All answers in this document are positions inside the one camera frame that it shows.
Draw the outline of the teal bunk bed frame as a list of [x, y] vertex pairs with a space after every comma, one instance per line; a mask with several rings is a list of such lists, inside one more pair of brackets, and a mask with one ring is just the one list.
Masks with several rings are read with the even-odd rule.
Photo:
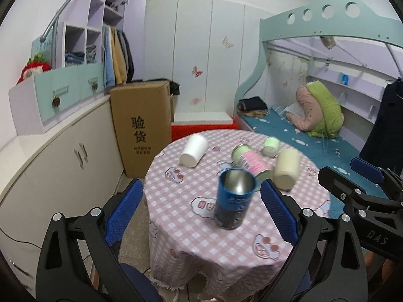
[[326, 0], [259, 22], [257, 65], [238, 88], [269, 106], [289, 106], [297, 89], [322, 81], [346, 115], [373, 124], [388, 83], [402, 76], [402, 23], [360, 0]]

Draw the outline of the red plush toy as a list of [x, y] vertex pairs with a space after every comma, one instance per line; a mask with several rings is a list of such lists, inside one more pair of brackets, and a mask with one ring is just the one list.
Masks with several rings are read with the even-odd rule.
[[41, 74], [50, 71], [51, 69], [52, 67], [44, 58], [44, 55], [42, 53], [37, 53], [28, 60], [26, 66], [22, 69], [17, 84], [20, 84], [22, 81], [35, 74]]

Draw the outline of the dark hanging garment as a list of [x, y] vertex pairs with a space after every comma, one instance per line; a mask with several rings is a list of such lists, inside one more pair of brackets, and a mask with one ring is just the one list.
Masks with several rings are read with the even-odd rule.
[[402, 174], [403, 148], [402, 79], [388, 84], [383, 93], [376, 122], [359, 157], [376, 167]]

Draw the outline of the purple stair shelf unit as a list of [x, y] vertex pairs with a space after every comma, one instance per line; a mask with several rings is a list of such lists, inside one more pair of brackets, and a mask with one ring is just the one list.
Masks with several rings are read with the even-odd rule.
[[102, 29], [114, 26], [126, 34], [134, 74], [129, 81], [145, 76], [146, 0], [65, 0], [44, 33], [32, 42], [31, 54], [42, 53], [53, 69], [65, 66], [64, 51], [85, 52], [96, 45], [101, 61]]

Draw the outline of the brown cardboard box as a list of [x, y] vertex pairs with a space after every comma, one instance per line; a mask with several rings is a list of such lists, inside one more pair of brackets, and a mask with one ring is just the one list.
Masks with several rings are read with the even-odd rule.
[[147, 81], [110, 91], [115, 135], [127, 177], [144, 178], [172, 141], [169, 81]]

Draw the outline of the grey metal handrail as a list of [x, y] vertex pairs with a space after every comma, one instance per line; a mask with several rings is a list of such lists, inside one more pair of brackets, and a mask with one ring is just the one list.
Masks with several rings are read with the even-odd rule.
[[56, 37], [59, 23], [66, 22], [79, 27], [90, 29], [100, 29], [104, 20], [105, 10], [112, 11], [117, 17], [122, 18], [123, 12], [119, 10], [117, 2], [119, 0], [66, 0], [56, 11], [51, 22], [39, 37], [39, 42], [43, 43], [51, 35]]

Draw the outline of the pink green cylindrical can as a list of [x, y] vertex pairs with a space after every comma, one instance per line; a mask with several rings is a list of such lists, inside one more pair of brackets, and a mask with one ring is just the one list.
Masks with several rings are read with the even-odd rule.
[[249, 171], [258, 183], [272, 177], [272, 170], [264, 161], [263, 157], [247, 144], [239, 144], [232, 153], [233, 165]]

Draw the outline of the white wardrobe with butterflies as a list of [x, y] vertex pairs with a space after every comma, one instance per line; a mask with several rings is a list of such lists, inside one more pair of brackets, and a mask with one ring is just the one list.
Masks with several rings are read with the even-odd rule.
[[146, 80], [180, 86], [177, 123], [233, 116], [239, 86], [254, 70], [266, 10], [222, 0], [147, 0]]

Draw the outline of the hanging clothes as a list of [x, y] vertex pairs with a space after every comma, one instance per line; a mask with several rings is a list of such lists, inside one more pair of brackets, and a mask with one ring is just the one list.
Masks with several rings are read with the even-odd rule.
[[108, 89], [132, 80], [135, 67], [126, 34], [114, 26], [103, 25], [103, 83]]

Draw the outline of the teal drawer unit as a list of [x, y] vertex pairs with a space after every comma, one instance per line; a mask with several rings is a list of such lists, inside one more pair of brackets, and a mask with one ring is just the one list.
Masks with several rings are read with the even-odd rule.
[[101, 63], [61, 67], [29, 77], [9, 90], [16, 133], [44, 134], [103, 95]]

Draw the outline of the red storage box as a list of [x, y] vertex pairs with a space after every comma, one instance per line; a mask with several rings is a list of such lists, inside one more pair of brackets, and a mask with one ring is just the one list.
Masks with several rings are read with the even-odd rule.
[[200, 125], [184, 125], [172, 126], [172, 141], [190, 136], [208, 130], [238, 130], [239, 126], [236, 123], [231, 124], [200, 124]]

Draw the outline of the pink checkered tablecloth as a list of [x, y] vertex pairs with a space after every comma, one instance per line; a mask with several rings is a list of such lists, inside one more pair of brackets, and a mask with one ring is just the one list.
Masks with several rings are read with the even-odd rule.
[[257, 151], [265, 137], [243, 130], [204, 133], [208, 148], [198, 165], [180, 163], [187, 139], [165, 147], [146, 174], [150, 214], [150, 275], [157, 284], [182, 289], [196, 275], [206, 278], [200, 298], [242, 301], [267, 286], [292, 246], [276, 229], [259, 192], [249, 208], [234, 195], [218, 197], [221, 179], [235, 164], [233, 151]]

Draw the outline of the cream plastic cup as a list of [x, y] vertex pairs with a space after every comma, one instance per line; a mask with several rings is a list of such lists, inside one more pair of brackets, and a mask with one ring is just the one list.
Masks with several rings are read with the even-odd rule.
[[300, 152], [287, 148], [280, 151], [273, 170], [273, 182], [279, 190], [291, 190], [300, 175]]

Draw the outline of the blue patterned mattress sheet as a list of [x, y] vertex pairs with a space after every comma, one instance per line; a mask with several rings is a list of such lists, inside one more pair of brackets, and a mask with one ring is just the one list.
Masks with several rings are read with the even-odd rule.
[[265, 117], [241, 118], [252, 131], [242, 131], [239, 144], [246, 144], [256, 151], [262, 159], [269, 174], [274, 174], [277, 158], [264, 156], [262, 149], [267, 138], [276, 138], [279, 142], [278, 151], [296, 149], [300, 155], [298, 162], [298, 179], [287, 193], [302, 206], [309, 207], [319, 216], [335, 218], [343, 211], [343, 203], [333, 197], [318, 182], [318, 172], [328, 166], [347, 177], [363, 188], [368, 195], [385, 198], [381, 188], [351, 170], [350, 161], [359, 155], [346, 140], [338, 138], [310, 137], [299, 131], [287, 119], [281, 118], [276, 112], [270, 111]]

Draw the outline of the small green cup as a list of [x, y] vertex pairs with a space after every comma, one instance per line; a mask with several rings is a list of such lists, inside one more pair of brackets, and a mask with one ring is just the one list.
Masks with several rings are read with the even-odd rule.
[[279, 139], [275, 137], [267, 137], [264, 140], [262, 154], [269, 158], [273, 158], [279, 152]]

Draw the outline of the white paper cup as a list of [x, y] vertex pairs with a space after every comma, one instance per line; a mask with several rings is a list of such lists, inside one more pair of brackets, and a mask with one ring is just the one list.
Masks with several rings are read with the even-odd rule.
[[180, 164], [188, 168], [196, 167], [207, 150], [208, 141], [203, 135], [190, 135], [183, 152], [180, 154]]

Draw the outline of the folded dark clothes pile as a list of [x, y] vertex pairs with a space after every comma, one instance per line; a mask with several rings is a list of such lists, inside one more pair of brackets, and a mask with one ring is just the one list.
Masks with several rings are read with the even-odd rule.
[[268, 113], [267, 104], [258, 96], [239, 100], [237, 104], [239, 115], [262, 118]]

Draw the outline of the blue black metal can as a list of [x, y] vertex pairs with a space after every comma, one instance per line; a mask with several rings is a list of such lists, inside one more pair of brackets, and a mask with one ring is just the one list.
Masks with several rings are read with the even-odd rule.
[[243, 223], [256, 188], [256, 178], [245, 169], [224, 170], [218, 181], [216, 223], [226, 230], [238, 228]]

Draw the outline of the white low cabinet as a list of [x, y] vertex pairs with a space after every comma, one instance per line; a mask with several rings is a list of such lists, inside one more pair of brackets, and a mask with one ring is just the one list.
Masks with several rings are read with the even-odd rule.
[[30, 295], [36, 293], [51, 217], [102, 207], [122, 172], [111, 105], [104, 102], [56, 137], [16, 179], [1, 201], [1, 253]]

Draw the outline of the green and pink bedding roll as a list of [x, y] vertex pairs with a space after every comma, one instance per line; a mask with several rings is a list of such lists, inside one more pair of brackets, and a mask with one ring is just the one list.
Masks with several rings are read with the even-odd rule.
[[336, 138], [344, 124], [344, 114], [337, 99], [320, 81], [301, 86], [296, 91], [298, 115], [288, 106], [285, 116], [294, 127], [318, 138]]

